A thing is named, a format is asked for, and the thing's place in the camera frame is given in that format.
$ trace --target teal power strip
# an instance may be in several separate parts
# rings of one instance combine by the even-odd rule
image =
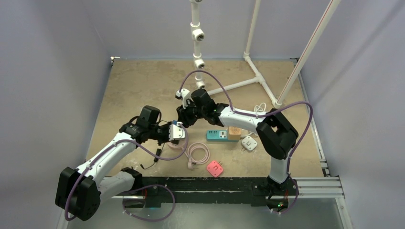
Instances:
[[[238,140],[228,140],[227,130],[207,130],[208,142],[238,142]]]

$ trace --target white power adapter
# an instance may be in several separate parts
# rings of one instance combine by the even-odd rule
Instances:
[[[252,151],[256,148],[257,142],[251,136],[247,136],[242,140],[242,145],[247,150]]]

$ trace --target white cable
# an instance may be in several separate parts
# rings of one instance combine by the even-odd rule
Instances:
[[[201,160],[195,160],[192,157],[193,152],[196,149],[203,149],[205,151],[205,156],[203,159]],[[208,162],[208,160],[210,159],[210,149],[208,148],[208,146],[202,142],[195,142],[193,144],[191,144],[189,146],[189,148],[187,149],[187,151],[185,152],[186,156],[189,158],[189,162],[187,163],[187,167],[189,169],[192,169],[192,165],[194,164],[198,164],[198,165],[202,165]]]
[[[266,103],[261,103],[260,105],[256,105],[255,108],[253,109],[253,111],[254,111],[254,112],[265,112],[265,111],[266,111],[266,107],[267,107],[267,104],[266,104]],[[246,135],[241,135],[241,138],[245,138],[245,137],[250,136],[250,135],[252,135],[252,134],[254,134],[254,133],[249,131],[248,134],[246,134]]]

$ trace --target black plug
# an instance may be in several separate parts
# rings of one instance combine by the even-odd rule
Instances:
[[[160,156],[161,154],[162,154],[162,149],[157,149],[156,156]],[[157,162],[157,161],[159,161],[159,158],[155,157],[155,159],[153,159],[153,162]]]

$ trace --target beige cube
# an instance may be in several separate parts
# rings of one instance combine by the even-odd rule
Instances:
[[[236,141],[240,139],[242,130],[238,127],[229,126],[228,127],[228,140]]]

